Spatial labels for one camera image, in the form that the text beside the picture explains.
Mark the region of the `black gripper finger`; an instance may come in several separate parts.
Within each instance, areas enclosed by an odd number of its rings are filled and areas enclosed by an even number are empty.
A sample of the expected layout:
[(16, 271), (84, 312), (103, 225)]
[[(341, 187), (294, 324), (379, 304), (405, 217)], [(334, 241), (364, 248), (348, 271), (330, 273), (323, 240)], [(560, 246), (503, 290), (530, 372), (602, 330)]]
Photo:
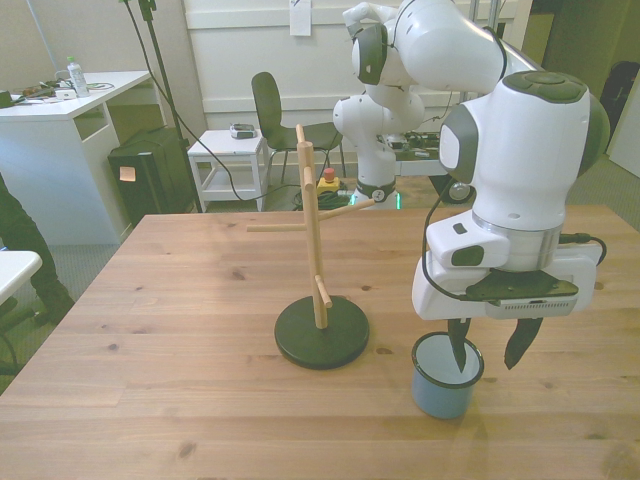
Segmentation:
[(521, 360), (527, 349), (536, 338), (543, 318), (521, 318), (517, 320), (516, 328), (507, 342), (504, 363), (511, 370)]
[(454, 359), (460, 372), (466, 366), (466, 335), (470, 327), (469, 318), (458, 318), (448, 320), (448, 337), (451, 343)]

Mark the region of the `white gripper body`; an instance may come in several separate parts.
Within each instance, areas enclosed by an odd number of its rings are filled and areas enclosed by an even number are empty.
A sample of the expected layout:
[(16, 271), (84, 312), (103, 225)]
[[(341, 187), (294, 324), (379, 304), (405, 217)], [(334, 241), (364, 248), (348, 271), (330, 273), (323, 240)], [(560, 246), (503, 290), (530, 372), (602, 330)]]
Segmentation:
[(416, 267), (412, 301), (424, 320), (566, 316), (591, 302), (598, 246), (562, 245), (549, 266), (529, 272), (444, 268), (431, 254)]

